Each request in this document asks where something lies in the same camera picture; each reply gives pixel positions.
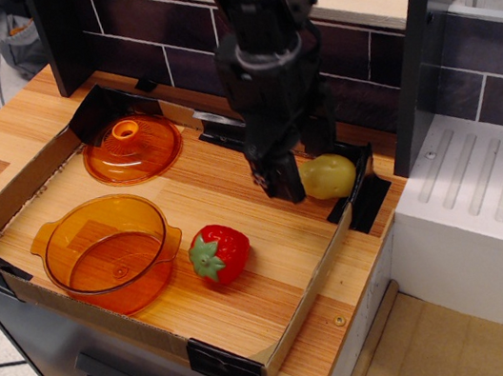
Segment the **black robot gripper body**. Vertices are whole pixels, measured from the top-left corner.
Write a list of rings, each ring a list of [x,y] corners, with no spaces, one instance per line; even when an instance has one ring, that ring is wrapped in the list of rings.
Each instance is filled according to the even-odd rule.
[[[289,153],[301,141],[300,119],[312,89],[323,82],[316,37],[304,33],[290,52],[250,55],[236,44],[214,57],[229,105],[245,123],[248,161]]]

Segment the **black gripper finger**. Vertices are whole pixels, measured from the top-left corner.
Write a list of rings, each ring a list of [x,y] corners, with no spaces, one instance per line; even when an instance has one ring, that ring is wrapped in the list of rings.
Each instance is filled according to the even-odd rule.
[[[336,120],[331,89],[326,82],[317,82],[300,117],[300,135],[306,154],[318,156],[333,152]]]
[[[306,192],[292,153],[250,161],[252,178],[270,198],[299,204]]]

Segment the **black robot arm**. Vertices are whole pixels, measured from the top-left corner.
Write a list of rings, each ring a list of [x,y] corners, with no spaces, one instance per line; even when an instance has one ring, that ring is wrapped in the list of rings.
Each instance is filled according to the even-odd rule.
[[[305,197],[293,148],[330,152],[330,89],[320,75],[321,35],[309,19],[316,0],[214,0],[229,26],[215,66],[231,109],[245,123],[244,156],[271,198]]]

